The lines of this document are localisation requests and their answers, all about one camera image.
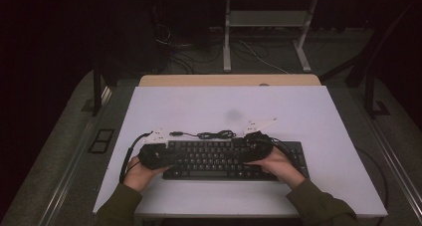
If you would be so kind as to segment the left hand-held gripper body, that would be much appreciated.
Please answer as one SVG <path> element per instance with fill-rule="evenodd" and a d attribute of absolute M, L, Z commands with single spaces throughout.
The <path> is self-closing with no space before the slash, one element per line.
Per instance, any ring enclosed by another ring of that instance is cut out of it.
<path fill-rule="evenodd" d="M 154 170 L 168 165 L 165 156 L 167 149 L 167 138 L 161 129 L 154 130 L 146 139 L 142 141 L 138 158 L 143 166 Z"/>

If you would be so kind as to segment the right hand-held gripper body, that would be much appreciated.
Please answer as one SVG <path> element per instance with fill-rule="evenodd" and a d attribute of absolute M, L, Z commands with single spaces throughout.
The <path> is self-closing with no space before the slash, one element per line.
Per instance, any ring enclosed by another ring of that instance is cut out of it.
<path fill-rule="evenodd" d="M 271 139 L 261 133 L 261 130 L 277 122 L 276 117 L 268 119 L 250 119 L 244 130 L 244 139 L 247 142 L 246 151 L 250 153 L 250 161 L 267 157 L 273 148 Z"/>

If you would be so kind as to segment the black computer keyboard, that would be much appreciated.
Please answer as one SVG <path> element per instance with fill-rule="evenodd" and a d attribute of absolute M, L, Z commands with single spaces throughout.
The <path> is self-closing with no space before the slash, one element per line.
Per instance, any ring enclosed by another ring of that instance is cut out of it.
<path fill-rule="evenodd" d="M 299 141 L 271 141 L 302 176 L 310 177 Z M 235 148 L 231 140 L 171 140 L 168 146 L 173 146 L 180 156 L 163 173 L 165 180 L 277 181 L 274 174 L 264 172 L 259 165 L 239 163 L 237 154 L 245 152 L 246 147 Z"/>

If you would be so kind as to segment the person's left hand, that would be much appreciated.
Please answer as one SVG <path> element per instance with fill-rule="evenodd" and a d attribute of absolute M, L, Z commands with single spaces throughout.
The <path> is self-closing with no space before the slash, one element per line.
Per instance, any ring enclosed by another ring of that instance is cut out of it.
<path fill-rule="evenodd" d="M 163 173 L 166 170 L 167 167 L 153 170 L 148 169 L 143 166 L 139 158 L 135 156 L 128 163 L 123 184 L 137 192 L 142 192 L 156 175 Z"/>

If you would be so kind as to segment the person's right hand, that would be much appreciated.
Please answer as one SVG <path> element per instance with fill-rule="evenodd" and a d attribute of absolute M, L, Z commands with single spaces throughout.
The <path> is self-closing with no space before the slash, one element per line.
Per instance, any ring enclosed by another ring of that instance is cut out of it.
<path fill-rule="evenodd" d="M 267 157 L 251 161 L 250 165 L 259 165 L 264 172 L 274 174 L 291 189 L 298 187 L 306 180 L 288 161 L 287 157 L 276 148 L 273 148 Z"/>

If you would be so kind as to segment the white board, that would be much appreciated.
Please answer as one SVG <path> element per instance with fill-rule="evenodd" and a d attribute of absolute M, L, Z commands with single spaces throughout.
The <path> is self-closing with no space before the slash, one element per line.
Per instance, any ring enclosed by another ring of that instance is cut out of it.
<path fill-rule="evenodd" d="M 134 140 L 163 129 L 244 132 L 266 121 L 263 132 L 302 144 L 311 180 L 349 204 L 360 218 L 386 210 L 366 172 L 328 90 L 310 87 L 138 87 L 134 90 L 96 202 L 112 195 Z M 164 180 L 156 177 L 136 209 L 141 217 L 295 217 L 280 182 Z"/>

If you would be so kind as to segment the black floor socket plate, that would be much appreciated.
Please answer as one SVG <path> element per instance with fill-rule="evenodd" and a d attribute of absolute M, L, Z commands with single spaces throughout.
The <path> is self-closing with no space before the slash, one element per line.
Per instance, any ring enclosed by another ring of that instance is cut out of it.
<path fill-rule="evenodd" d="M 94 141 L 90 145 L 88 152 L 94 154 L 103 154 L 107 152 L 108 146 L 112 140 L 114 130 L 112 128 L 102 128 L 98 131 Z"/>

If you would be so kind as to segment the wooden table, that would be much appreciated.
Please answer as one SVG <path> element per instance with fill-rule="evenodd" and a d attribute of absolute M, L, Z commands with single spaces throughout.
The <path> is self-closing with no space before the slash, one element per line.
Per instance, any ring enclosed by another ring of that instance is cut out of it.
<path fill-rule="evenodd" d="M 147 75 L 140 87 L 320 86 L 315 75 Z"/>

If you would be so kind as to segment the grey metal stand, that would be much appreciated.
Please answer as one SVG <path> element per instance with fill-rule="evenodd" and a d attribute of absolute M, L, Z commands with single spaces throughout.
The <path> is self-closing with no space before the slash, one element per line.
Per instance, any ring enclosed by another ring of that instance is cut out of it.
<path fill-rule="evenodd" d="M 312 0 L 307 10 L 233 10 L 231 8 L 231 1 L 227 0 L 225 5 L 224 45 L 222 48 L 223 71 L 230 73 L 232 70 L 230 49 L 231 27 L 300 27 L 302 33 L 293 41 L 293 46 L 303 71 L 310 72 L 312 68 L 304 51 L 304 43 L 313 20 L 316 6 L 317 0 Z"/>

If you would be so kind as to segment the black slanted stand leg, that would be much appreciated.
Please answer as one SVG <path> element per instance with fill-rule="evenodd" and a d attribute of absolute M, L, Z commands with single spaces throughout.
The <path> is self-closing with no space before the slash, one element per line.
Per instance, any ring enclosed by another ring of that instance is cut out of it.
<path fill-rule="evenodd" d="M 321 83 L 326 82 L 335 75 L 351 68 L 351 71 L 345 79 L 345 83 L 349 87 L 357 87 L 363 80 L 367 71 L 371 69 L 371 65 L 384 43 L 413 4 L 414 1 L 405 3 L 402 6 L 395 6 L 392 10 L 387 11 L 378 21 L 378 25 L 376 26 L 372 37 L 363 50 L 355 57 L 319 76 L 319 81 Z"/>

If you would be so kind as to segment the aluminium floor rail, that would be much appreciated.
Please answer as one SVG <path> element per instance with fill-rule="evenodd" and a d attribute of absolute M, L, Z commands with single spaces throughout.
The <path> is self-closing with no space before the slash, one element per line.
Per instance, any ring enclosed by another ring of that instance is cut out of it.
<path fill-rule="evenodd" d="M 388 141 L 387 136 L 382 132 L 376 120 L 366 112 L 362 112 L 361 114 L 370 126 L 372 134 L 377 139 L 381 154 L 383 155 L 398 185 L 404 193 L 404 196 L 406 197 L 415 216 L 422 225 L 422 194 L 416 188 L 409 174 L 406 172 L 391 143 Z"/>
<path fill-rule="evenodd" d="M 53 188 L 37 226 L 86 226 L 95 221 L 98 177 L 105 167 L 100 156 L 88 153 L 102 118 L 93 115 L 94 96 L 90 87 L 76 89 L 47 141 L 43 165 Z"/>

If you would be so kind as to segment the black metal frame post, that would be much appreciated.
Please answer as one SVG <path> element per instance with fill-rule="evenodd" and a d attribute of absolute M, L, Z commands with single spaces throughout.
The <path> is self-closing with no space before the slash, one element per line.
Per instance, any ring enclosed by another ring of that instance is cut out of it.
<path fill-rule="evenodd" d="M 389 110 L 383 101 L 374 99 L 375 77 L 369 73 L 365 78 L 364 108 L 371 118 L 378 115 L 390 115 Z"/>
<path fill-rule="evenodd" d="M 99 62 L 95 62 L 93 64 L 93 90 L 93 116 L 97 116 L 102 106 L 106 103 L 106 99 L 108 98 L 110 92 L 107 73 Z"/>

